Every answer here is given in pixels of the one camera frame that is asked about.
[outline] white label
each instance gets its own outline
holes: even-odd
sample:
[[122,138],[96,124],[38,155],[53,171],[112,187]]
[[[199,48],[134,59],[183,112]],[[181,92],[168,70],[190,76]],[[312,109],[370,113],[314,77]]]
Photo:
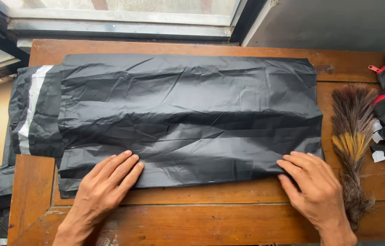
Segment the white label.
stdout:
[[383,151],[375,151],[372,154],[372,158],[375,162],[380,162],[385,160],[385,155]]
[[384,140],[381,135],[379,135],[378,132],[375,132],[373,135],[372,135],[372,139],[373,141],[375,141],[375,143],[379,143],[381,140]]
[[375,123],[373,124],[373,132],[379,131],[382,129],[381,122],[376,119]]

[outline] gray wall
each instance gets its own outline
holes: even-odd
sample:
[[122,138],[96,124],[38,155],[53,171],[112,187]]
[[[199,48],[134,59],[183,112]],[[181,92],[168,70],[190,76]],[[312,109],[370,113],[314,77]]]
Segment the gray wall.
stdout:
[[385,52],[385,0],[268,0],[242,46]]

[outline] right hand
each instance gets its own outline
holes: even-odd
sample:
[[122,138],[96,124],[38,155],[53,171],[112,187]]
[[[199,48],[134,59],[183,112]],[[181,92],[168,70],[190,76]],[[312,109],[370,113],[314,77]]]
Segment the right hand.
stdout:
[[340,183],[332,168],[313,154],[291,152],[277,164],[297,182],[278,176],[291,205],[305,216],[320,234],[322,246],[353,246],[357,237],[350,228]]

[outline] feather duster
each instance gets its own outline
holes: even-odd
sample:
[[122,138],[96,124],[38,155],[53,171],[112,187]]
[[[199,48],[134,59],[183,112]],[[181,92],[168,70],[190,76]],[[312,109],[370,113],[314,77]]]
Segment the feather duster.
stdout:
[[332,92],[334,113],[332,116],[332,142],[334,150],[343,164],[340,183],[346,215],[353,231],[359,226],[359,219],[375,203],[375,198],[366,198],[359,183],[363,154],[369,146],[373,134],[372,101],[375,90],[352,85]]

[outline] left hand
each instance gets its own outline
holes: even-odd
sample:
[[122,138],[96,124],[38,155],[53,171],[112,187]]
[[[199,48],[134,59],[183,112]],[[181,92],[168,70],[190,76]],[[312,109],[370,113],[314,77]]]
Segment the left hand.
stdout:
[[125,151],[95,165],[81,181],[74,205],[58,227],[53,246],[83,244],[95,225],[119,205],[138,180],[144,168],[141,162],[135,165],[138,160],[136,154]]

